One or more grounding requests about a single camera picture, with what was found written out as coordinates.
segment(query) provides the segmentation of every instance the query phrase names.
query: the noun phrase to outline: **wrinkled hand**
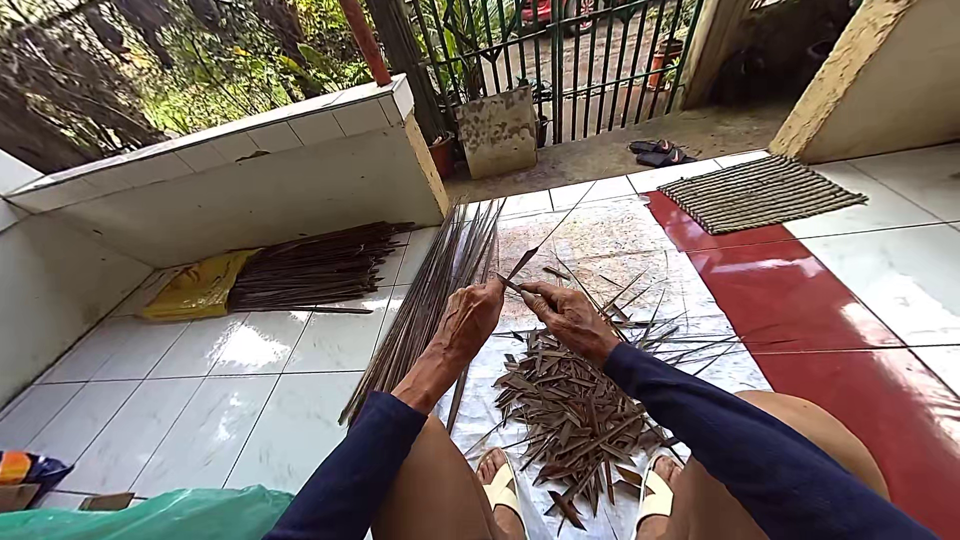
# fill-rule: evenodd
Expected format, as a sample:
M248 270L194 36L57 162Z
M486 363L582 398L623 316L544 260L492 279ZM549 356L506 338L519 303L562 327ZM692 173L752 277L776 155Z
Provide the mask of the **wrinkled hand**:
M603 368L620 339L584 293L547 282L523 283L523 302L566 347Z
M393 394L428 414L496 328L503 308L503 287L493 278L454 291L433 339Z

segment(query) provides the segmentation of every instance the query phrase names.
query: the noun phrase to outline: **red floor stripe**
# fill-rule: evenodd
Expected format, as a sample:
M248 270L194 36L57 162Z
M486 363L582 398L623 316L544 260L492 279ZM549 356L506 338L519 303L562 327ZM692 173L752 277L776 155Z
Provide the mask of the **red floor stripe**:
M661 193L646 195L774 389L833 414L873 454L894 503L960 538L956 396L891 348L903 344L783 226L710 236Z

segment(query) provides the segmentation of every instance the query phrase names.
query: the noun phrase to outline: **pipe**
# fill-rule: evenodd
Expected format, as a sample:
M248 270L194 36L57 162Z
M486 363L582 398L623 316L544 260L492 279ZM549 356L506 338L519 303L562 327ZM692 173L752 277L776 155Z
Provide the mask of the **pipe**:
M373 30L367 24L367 19L363 15L363 10L357 0L340 0L340 8L347 16L347 22L353 31L353 38L357 40L360 52L363 53L363 59L367 61L367 67L373 74L373 79L377 86L386 86L393 79L387 71L387 65L383 63L383 57L380 56L380 46L376 44L373 38Z

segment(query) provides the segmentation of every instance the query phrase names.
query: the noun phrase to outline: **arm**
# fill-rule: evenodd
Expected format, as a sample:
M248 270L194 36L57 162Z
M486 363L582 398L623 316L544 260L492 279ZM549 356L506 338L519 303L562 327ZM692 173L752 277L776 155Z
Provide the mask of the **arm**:
M934 538L780 420L620 342L582 293L521 287L541 295L523 294L554 336L641 400L771 538Z
M502 307L499 280L454 292L437 333L410 372L392 394L371 393L347 437L264 540L362 539L426 415L490 337Z

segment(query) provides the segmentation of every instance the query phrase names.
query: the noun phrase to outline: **navy blue sleeve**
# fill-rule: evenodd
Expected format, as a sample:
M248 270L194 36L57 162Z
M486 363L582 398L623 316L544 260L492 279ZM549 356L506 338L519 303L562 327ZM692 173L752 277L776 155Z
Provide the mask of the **navy blue sleeve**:
M604 372L684 441L772 540L936 538L804 436L626 343Z
M264 540L362 540L426 416L372 392L337 448L290 502Z

